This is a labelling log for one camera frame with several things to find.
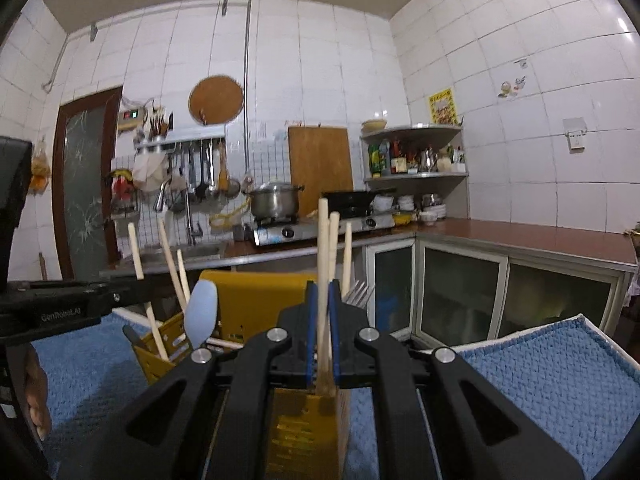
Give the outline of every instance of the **stainless steel pot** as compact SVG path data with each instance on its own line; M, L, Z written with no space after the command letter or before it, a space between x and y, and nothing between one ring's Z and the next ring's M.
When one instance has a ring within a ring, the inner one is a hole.
M282 220L298 215L300 201L298 192L304 186L293 186L288 182L269 182L249 193L251 213L257 220Z

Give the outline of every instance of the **brown countertop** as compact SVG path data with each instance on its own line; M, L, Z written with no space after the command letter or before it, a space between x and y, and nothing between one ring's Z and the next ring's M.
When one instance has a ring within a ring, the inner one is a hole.
M622 234L585 231L508 222L449 218L434 226L409 224L366 234L354 234L354 247L384 243L415 235L432 241L468 243L487 250L515 248L527 254L551 256L556 259L574 258L582 263L597 264L615 270L631 272L636 267L636 255L631 240ZM249 242L228 242L223 258L185 261L187 270L240 266L253 262L294 258L316 252L316 241L290 242L267 247L256 247ZM167 272L166 265L146 268L145 273ZM133 267L119 264L106 270L105 277L133 274Z

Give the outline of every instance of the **human hand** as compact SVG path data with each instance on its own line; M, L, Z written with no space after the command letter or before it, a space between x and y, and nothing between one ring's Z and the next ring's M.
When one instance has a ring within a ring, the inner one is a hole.
M40 440L44 440L51 431L51 416L47 408L49 395L49 380L46 372L40 366L38 354L32 345L28 345L24 359L25 394L31 421L36 427Z

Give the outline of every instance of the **metal screw head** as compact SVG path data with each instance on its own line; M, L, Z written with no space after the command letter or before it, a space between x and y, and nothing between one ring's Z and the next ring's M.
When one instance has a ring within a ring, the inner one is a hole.
M456 353L451 348L438 348L435 352L435 357L441 363L450 363L456 358Z
M277 326L276 328L272 328L267 332L267 339L269 339L269 341L273 341L274 343L279 343L280 341L284 341L287 338L287 335L289 334L286 330Z
M378 332L372 326L367 326L366 328L360 330L358 332L358 335L360 336L360 339L364 339L364 341L371 343L372 341L375 341L380 337L380 332Z
M211 353L211 351L206 348L197 348L193 352L191 352L191 360L194 363L198 363L200 365L209 362L212 356L213 354Z

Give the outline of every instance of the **yellow poster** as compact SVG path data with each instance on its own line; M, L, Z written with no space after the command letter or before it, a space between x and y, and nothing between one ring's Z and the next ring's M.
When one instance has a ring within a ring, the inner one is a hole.
M453 92L451 88L433 94L429 97L428 105L433 123L458 124L456 104L453 102Z

